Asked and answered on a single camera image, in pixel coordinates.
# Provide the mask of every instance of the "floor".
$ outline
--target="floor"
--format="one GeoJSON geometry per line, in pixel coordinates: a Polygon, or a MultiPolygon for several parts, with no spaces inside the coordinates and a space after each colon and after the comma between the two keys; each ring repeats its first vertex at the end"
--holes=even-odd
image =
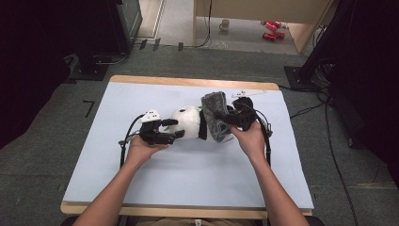
{"type": "MultiPolygon", "coordinates": [[[[158,6],[163,7],[161,13],[159,13],[159,25],[153,26],[153,23],[142,25],[138,35],[139,41],[147,39],[150,40],[149,43],[153,43],[154,39],[161,39],[160,44],[164,45],[177,46],[179,42],[182,42],[184,46],[201,45],[207,39],[208,24],[210,24],[211,35],[210,40],[204,44],[206,48],[298,55],[289,32],[289,25],[287,28],[279,28],[278,30],[285,34],[284,39],[266,40],[263,39],[263,33],[269,32],[269,30],[261,25],[260,21],[229,19],[229,30],[222,31],[219,29],[222,18],[211,18],[208,21],[208,18],[197,17],[196,37],[194,38],[192,32],[194,3],[192,1],[164,0],[163,4],[160,3],[160,0],[142,0],[142,2],[144,3],[142,8],[143,23],[155,21],[158,18],[158,6]],[[156,30],[156,32],[153,32],[151,37],[140,35],[148,30],[156,30]]],[[[310,42],[302,54],[308,56],[311,50],[310,42]]]]}

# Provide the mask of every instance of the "black equipment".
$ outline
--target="black equipment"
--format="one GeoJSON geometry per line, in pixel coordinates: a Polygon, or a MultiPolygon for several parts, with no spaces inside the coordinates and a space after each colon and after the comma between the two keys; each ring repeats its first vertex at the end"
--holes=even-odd
{"type": "Polygon", "coordinates": [[[175,139],[184,136],[184,130],[174,134],[159,132],[159,126],[169,126],[179,123],[176,120],[158,120],[143,122],[140,128],[140,137],[149,144],[173,144],[175,139]]]}
{"type": "Polygon", "coordinates": [[[236,125],[242,128],[243,131],[247,131],[250,125],[255,120],[258,120],[258,122],[261,124],[263,138],[266,145],[266,160],[270,165],[270,154],[272,150],[270,147],[269,138],[273,134],[273,131],[271,130],[271,124],[267,121],[267,118],[264,116],[264,114],[261,113],[265,121],[256,114],[256,110],[253,108],[252,100],[249,97],[240,97],[233,101],[232,105],[235,107],[235,109],[231,106],[228,106],[229,114],[223,117],[222,120],[225,123],[236,125]]]}
{"type": "Polygon", "coordinates": [[[138,0],[48,2],[79,57],[70,78],[103,80],[107,64],[131,52],[143,20],[138,0]]]}

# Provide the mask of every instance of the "person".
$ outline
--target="person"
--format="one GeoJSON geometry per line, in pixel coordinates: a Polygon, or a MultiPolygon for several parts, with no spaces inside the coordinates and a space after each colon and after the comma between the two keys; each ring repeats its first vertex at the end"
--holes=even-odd
{"type": "MultiPolygon", "coordinates": [[[[255,170],[271,225],[309,225],[266,161],[261,125],[255,121],[246,132],[231,126],[231,132],[255,170]]],[[[116,225],[124,196],[135,173],[153,154],[167,147],[159,144],[151,146],[140,136],[134,136],[124,165],[73,225],[116,225]]],[[[168,222],[163,225],[176,225],[168,222]]]]}

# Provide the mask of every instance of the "white panda figure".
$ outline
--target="white panda figure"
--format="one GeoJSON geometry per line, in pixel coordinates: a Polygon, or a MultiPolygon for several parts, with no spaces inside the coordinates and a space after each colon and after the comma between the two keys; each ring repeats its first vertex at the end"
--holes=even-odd
{"type": "Polygon", "coordinates": [[[214,140],[207,126],[206,120],[203,117],[203,111],[198,107],[190,105],[179,108],[170,118],[179,123],[170,125],[169,132],[175,133],[184,130],[184,136],[181,137],[182,139],[201,138],[211,142],[226,142],[233,139],[232,134],[227,134],[220,141],[214,140]]]}

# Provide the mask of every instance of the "black wire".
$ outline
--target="black wire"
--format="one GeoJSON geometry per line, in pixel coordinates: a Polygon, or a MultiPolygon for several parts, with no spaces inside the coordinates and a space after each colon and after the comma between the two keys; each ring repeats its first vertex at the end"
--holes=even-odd
{"type": "Polygon", "coordinates": [[[327,125],[327,136],[328,136],[328,146],[329,146],[329,149],[330,149],[330,151],[331,151],[331,156],[332,156],[332,160],[334,161],[335,169],[337,169],[338,175],[340,176],[341,183],[343,184],[343,189],[344,189],[345,194],[346,194],[346,198],[348,199],[350,208],[351,208],[351,210],[352,210],[352,215],[353,215],[353,219],[355,220],[355,225],[356,225],[356,226],[359,226],[358,217],[356,216],[356,212],[355,212],[355,208],[354,208],[353,203],[352,203],[352,199],[350,198],[349,191],[348,191],[348,189],[347,189],[347,187],[346,187],[345,181],[343,180],[343,175],[341,174],[340,168],[339,168],[338,163],[337,163],[337,159],[335,158],[334,150],[332,149],[331,133],[330,133],[330,131],[329,131],[329,122],[328,122],[327,107],[328,107],[328,103],[326,103],[326,108],[325,108],[325,113],[326,113],[326,125],[327,125]]]}
{"type": "MultiPolygon", "coordinates": [[[[235,103],[236,105],[242,105],[244,107],[246,107],[247,109],[249,109],[250,111],[252,111],[252,113],[255,115],[256,119],[259,121],[259,124],[261,125],[261,129],[262,129],[262,134],[263,134],[263,138],[264,138],[264,143],[266,145],[266,161],[269,164],[269,166],[271,166],[271,157],[270,154],[272,153],[272,149],[270,147],[270,140],[269,140],[269,135],[267,133],[267,129],[264,126],[264,124],[262,123],[262,119],[261,117],[258,116],[258,114],[256,114],[256,112],[258,110],[255,110],[253,107],[246,105],[246,104],[242,104],[242,103],[235,103]]],[[[271,124],[269,122],[267,122],[267,118],[264,117],[264,119],[266,120],[267,123],[267,127],[271,126],[271,124]]]]}
{"type": "Polygon", "coordinates": [[[130,125],[129,129],[127,130],[125,139],[120,141],[120,147],[121,147],[121,151],[120,151],[120,167],[123,166],[124,164],[124,156],[126,153],[126,144],[128,143],[127,138],[130,136],[130,131],[132,130],[133,126],[135,125],[136,121],[138,119],[140,119],[141,117],[143,117],[144,115],[139,115],[130,125]]]}
{"type": "Polygon", "coordinates": [[[307,107],[307,108],[305,108],[305,109],[299,110],[299,111],[296,112],[293,116],[290,116],[290,120],[293,119],[293,118],[295,118],[295,117],[298,117],[298,116],[300,116],[300,115],[306,114],[306,113],[312,111],[313,109],[315,109],[315,108],[317,108],[317,107],[319,107],[319,106],[321,106],[321,105],[323,105],[323,104],[324,104],[324,103],[321,103],[321,104],[316,105],[316,106],[311,106],[311,107],[307,107]]]}
{"type": "Polygon", "coordinates": [[[318,92],[320,91],[320,89],[292,89],[292,88],[288,88],[288,87],[284,87],[282,85],[278,85],[280,89],[288,89],[291,91],[298,91],[298,92],[318,92]]]}

